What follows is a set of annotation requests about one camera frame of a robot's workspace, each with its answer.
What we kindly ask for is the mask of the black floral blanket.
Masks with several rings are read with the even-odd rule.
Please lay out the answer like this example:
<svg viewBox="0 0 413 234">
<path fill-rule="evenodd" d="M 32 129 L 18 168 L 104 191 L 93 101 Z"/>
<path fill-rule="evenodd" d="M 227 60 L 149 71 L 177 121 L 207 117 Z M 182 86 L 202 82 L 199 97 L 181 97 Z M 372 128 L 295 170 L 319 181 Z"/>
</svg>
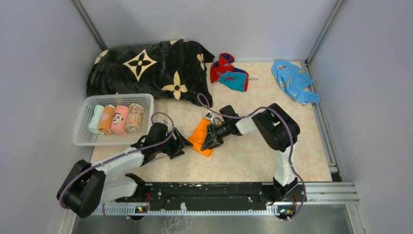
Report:
<svg viewBox="0 0 413 234">
<path fill-rule="evenodd" d="M 150 94 L 156 99 L 213 104 L 208 90 L 207 63 L 215 56 L 192 40 L 122 45 L 102 51 L 86 83 L 86 95 Z"/>
</svg>

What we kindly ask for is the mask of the white plastic basket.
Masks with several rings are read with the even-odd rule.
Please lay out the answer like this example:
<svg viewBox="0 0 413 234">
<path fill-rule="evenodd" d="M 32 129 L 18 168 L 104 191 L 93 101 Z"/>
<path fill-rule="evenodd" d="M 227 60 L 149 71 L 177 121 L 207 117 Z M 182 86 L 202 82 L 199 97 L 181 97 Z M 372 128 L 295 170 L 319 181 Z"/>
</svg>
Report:
<svg viewBox="0 0 413 234">
<path fill-rule="evenodd" d="M 96 105 L 123 105 L 129 106 L 132 103 L 141 105 L 144 108 L 141 130 L 139 133 L 128 133 L 124 136 L 109 134 L 94 134 L 88 129 Z M 111 146 L 111 145 L 131 145 L 138 139 L 146 135 L 152 126 L 151 116 L 154 110 L 154 97 L 151 94 L 120 94 L 120 95 L 99 95 L 87 97 L 80 108 L 74 128 L 73 144 L 76 146 Z"/>
</svg>

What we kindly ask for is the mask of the rolled orange towel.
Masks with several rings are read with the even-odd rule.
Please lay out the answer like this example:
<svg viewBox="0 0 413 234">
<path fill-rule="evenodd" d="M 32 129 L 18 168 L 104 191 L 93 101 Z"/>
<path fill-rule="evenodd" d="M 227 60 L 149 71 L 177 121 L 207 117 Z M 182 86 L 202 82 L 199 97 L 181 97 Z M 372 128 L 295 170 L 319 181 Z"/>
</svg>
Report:
<svg viewBox="0 0 413 234">
<path fill-rule="evenodd" d="M 115 113 L 115 106 L 107 105 L 104 107 L 102 115 L 99 120 L 98 124 L 98 131 L 101 134 L 112 134 L 111 126 L 112 126 L 112 119 Z"/>
</svg>

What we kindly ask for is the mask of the aluminium frame rail front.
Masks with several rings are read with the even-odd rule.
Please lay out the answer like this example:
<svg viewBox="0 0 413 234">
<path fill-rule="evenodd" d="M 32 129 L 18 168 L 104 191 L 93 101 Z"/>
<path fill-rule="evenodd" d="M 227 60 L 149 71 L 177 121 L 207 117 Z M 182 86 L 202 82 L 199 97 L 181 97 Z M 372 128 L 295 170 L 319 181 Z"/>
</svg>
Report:
<svg viewBox="0 0 413 234">
<path fill-rule="evenodd" d="M 242 216 L 242 215 L 269 215 L 276 216 L 280 214 L 282 210 L 281 207 L 292 206 L 291 202 L 275 202 L 273 205 L 265 205 L 262 210 L 240 210 L 240 211 L 195 211 L 190 210 L 184 202 L 178 206 L 177 210 L 165 210 L 161 209 L 156 211 L 154 209 L 149 209 L 148 211 L 139 211 L 138 209 L 142 207 L 141 203 L 109 203 L 102 207 L 99 205 L 93 215 L 103 215 L 108 216 Z"/>
</svg>

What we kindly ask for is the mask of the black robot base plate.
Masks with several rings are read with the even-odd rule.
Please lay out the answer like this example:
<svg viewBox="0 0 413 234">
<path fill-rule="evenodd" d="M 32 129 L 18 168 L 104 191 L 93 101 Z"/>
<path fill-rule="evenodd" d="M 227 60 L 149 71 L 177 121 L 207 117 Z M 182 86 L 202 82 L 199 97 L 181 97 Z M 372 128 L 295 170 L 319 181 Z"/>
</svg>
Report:
<svg viewBox="0 0 413 234">
<path fill-rule="evenodd" d="M 303 199 L 302 185 L 296 186 L 284 196 L 279 196 L 275 194 L 272 182 L 154 182 L 139 185 L 133 195 L 118 198 L 116 202 L 142 202 L 156 211 L 177 210 L 183 202 L 190 210 L 195 211 L 240 211 L 262 210 L 265 205 L 273 205 L 275 202 L 299 204 Z"/>
</svg>

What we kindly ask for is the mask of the aluminium frame rail right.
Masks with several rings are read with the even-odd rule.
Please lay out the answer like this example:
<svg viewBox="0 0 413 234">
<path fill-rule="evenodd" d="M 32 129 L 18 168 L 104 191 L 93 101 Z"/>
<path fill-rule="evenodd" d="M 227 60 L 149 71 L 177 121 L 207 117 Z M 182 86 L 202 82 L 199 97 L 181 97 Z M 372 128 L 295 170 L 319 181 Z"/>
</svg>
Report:
<svg viewBox="0 0 413 234">
<path fill-rule="evenodd" d="M 327 116 L 322 101 L 312 104 L 317 125 L 319 128 L 321 141 L 326 153 L 330 174 L 334 182 L 344 182 L 345 178 L 341 170 L 338 153 L 330 130 Z"/>
</svg>

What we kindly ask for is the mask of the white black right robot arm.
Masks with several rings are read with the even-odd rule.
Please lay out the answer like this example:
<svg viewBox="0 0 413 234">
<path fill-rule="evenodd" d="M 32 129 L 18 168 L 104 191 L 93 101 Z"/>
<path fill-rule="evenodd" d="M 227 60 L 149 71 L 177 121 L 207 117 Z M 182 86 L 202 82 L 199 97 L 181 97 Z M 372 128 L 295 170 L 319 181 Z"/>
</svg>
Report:
<svg viewBox="0 0 413 234">
<path fill-rule="evenodd" d="M 298 176 L 291 166 L 294 146 L 300 134 L 299 125 L 276 103 L 245 117 L 235 113 L 231 105 L 221 108 L 219 113 L 224 121 L 220 125 L 207 125 L 201 150 L 221 146 L 226 136 L 244 136 L 258 131 L 266 144 L 274 150 L 279 167 L 273 177 L 275 197 L 287 201 L 298 184 Z"/>
</svg>

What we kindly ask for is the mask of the striped rabbit print towel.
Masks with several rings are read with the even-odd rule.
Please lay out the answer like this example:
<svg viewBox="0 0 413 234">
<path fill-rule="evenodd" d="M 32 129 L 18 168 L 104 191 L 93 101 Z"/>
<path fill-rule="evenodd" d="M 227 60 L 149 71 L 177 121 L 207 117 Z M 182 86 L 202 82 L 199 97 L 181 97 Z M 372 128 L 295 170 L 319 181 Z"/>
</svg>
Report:
<svg viewBox="0 0 413 234">
<path fill-rule="evenodd" d="M 130 134 L 137 134 L 141 131 L 142 117 L 144 114 L 144 108 L 136 103 L 132 103 L 129 106 L 129 113 L 125 129 Z"/>
</svg>

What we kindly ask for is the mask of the rolled pink panda towel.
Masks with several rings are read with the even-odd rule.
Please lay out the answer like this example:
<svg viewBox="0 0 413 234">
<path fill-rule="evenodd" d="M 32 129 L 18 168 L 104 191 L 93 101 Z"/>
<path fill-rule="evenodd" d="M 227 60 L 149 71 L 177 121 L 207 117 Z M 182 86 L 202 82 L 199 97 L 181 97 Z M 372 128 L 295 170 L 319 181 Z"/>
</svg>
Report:
<svg viewBox="0 0 413 234">
<path fill-rule="evenodd" d="M 111 131 L 113 134 L 124 136 L 127 134 L 125 128 L 128 119 L 129 108 L 123 105 L 117 105 L 112 119 Z"/>
</svg>

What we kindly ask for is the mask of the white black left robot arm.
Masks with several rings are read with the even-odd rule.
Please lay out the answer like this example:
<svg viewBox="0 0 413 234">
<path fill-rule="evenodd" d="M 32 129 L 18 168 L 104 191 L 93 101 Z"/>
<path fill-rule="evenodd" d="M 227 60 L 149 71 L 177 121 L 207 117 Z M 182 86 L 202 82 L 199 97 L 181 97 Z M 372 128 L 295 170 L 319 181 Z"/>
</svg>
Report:
<svg viewBox="0 0 413 234">
<path fill-rule="evenodd" d="M 139 202 L 146 195 L 145 183 L 139 182 L 129 170 L 154 161 L 157 154 L 165 154 L 170 159 L 181 156 L 185 148 L 192 146 L 176 128 L 168 130 L 167 125 L 155 123 L 146 135 L 116 156 L 95 163 L 77 161 L 56 198 L 62 208 L 80 218 L 90 216 L 98 206 L 118 198 L 129 197 Z"/>
</svg>

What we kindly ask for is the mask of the red blue cloth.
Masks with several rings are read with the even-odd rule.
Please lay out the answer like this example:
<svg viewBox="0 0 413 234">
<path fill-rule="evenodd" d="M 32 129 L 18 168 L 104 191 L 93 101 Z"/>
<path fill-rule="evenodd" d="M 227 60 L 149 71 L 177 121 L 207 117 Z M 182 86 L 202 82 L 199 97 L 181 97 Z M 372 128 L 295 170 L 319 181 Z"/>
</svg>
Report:
<svg viewBox="0 0 413 234">
<path fill-rule="evenodd" d="M 248 89 L 249 74 L 247 71 L 235 67 L 232 63 L 235 58 L 228 53 L 221 53 L 218 61 L 211 65 L 210 82 L 219 82 L 231 90 L 246 92 Z"/>
</svg>

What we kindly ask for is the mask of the orange towel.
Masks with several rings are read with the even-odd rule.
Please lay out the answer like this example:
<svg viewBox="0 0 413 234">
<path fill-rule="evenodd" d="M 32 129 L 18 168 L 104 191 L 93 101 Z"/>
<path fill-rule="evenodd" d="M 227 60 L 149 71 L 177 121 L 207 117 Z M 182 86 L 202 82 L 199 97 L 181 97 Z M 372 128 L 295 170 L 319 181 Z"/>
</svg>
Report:
<svg viewBox="0 0 413 234">
<path fill-rule="evenodd" d="M 211 156 L 213 149 L 202 150 L 201 147 L 207 136 L 207 126 L 211 123 L 211 120 L 203 118 L 193 131 L 192 135 L 188 138 L 188 141 L 193 145 L 192 148 L 206 157 Z"/>
<path fill-rule="evenodd" d="M 112 134 L 111 126 L 112 126 L 112 119 L 115 113 L 115 106 L 107 105 L 104 107 L 102 115 L 99 120 L 98 124 L 98 131 L 101 134 Z"/>
</svg>

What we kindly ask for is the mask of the blue patterned towel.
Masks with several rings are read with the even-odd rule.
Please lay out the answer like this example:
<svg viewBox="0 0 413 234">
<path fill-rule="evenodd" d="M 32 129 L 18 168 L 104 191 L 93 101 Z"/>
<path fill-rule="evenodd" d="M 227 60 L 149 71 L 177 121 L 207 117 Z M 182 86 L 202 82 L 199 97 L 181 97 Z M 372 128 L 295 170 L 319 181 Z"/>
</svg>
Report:
<svg viewBox="0 0 413 234">
<path fill-rule="evenodd" d="M 271 71 L 280 89 L 295 102 L 301 105 L 319 103 L 319 94 L 306 90 L 314 81 L 305 69 L 289 61 L 277 59 Z"/>
</svg>

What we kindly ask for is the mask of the rolled white green towel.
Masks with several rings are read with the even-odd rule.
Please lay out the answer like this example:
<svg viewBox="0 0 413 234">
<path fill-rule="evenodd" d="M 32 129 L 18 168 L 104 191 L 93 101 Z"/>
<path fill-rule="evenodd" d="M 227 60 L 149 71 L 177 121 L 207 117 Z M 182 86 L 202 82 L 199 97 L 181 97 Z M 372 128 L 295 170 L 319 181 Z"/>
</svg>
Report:
<svg viewBox="0 0 413 234">
<path fill-rule="evenodd" d="M 96 105 L 94 107 L 94 112 L 93 112 L 93 116 L 91 118 L 91 121 L 88 124 L 88 129 L 90 132 L 92 132 L 93 134 L 97 134 L 97 135 L 102 135 L 103 133 L 99 131 L 99 123 L 100 123 L 100 118 L 104 112 L 104 106 L 102 105 Z"/>
</svg>

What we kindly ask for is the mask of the aluminium frame rail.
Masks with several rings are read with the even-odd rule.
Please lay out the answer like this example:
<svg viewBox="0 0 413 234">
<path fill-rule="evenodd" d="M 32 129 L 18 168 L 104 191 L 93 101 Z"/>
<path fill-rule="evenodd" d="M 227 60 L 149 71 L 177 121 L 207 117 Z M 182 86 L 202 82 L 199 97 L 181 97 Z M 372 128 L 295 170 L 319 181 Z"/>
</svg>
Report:
<svg viewBox="0 0 413 234">
<path fill-rule="evenodd" d="M 141 203 L 109 203 L 102 207 L 99 205 L 93 215 L 103 215 L 108 216 L 242 216 L 242 215 L 269 215 L 276 216 L 280 214 L 282 210 L 281 207 L 292 206 L 291 202 L 275 202 L 273 205 L 265 205 L 262 210 L 240 210 L 240 211 L 195 211 L 190 210 L 184 202 L 178 206 L 177 210 L 165 210 L 161 209 L 156 211 L 154 209 L 149 209 L 148 211 L 139 211 L 138 209 L 142 207 Z"/>
<path fill-rule="evenodd" d="M 341 170 L 338 153 L 330 130 L 327 116 L 322 101 L 312 104 L 317 125 L 319 128 L 321 141 L 326 153 L 330 174 L 334 182 L 344 182 L 345 178 Z"/>
</svg>

